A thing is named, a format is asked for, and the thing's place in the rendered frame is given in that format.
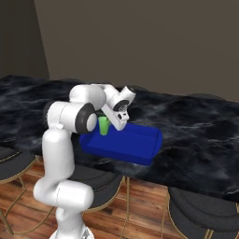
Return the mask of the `black stool with gold legs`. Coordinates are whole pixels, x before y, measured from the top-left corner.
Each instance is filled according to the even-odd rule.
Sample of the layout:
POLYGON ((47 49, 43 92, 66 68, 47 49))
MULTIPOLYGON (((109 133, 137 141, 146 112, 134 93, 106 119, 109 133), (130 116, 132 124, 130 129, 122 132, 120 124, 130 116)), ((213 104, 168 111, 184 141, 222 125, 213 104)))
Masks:
POLYGON ((26 192, 26 187, 22 176, 33 167, 36 162, 36 155, 28 151, 20 151, 12 148, 0 147, 0 185, 10 183, 19 179, 22 187, 21 193, 12 202, 6 212, 0 208, 0 218, 2 219, 7 231, 11 235, 25 234, 26 232, 14 232, 7 221, 7 216, 13 206, 26 192))
POLYGON ((70 179, 91 186, 93 189, 94 192, 93 202, 90 208, 85 210, 83 214, 97 212, 107 208, 115 200, 123 182, 127 181, 126 221, 129 220, 130 213, 129 177, 77 165, 70 179))
POLYGON ((239 239, 239 204, 167 188, 163 213, 180 239, 239 239))

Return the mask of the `green cup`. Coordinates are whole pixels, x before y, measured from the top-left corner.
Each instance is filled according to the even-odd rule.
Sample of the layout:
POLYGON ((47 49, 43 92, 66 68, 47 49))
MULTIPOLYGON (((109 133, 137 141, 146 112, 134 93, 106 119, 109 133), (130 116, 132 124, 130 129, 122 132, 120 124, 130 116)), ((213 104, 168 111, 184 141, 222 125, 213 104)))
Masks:
POLYGON ((110 120, 107 117, 99 117, 98 123, 100 135, 107 135, 110 127, 110 120))

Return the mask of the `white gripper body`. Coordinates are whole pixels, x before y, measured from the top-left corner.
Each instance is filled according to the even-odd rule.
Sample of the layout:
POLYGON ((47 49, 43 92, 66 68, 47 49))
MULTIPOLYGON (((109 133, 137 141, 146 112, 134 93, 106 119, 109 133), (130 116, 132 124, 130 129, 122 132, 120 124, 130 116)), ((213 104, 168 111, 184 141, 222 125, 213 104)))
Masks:
POLYGON ((114 111, 108 105, 104 105, 102 111, 118 131, 122 131, 125 128, 127 124, 126 111, 114 111))

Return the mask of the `blue rectangular tray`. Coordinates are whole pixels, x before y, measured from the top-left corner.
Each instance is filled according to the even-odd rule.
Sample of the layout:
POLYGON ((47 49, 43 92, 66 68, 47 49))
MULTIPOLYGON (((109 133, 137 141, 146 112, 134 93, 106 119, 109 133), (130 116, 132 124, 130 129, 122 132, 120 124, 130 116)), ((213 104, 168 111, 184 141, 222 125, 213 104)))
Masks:
POLYGON ((93 155, 151 165, 161 150, 162 132, 158 128, 128 123, 122 131, 113 125, 107 135, 101 135, 99 128, 89 134, 82 134, 79 143, 84 152, 93 155))

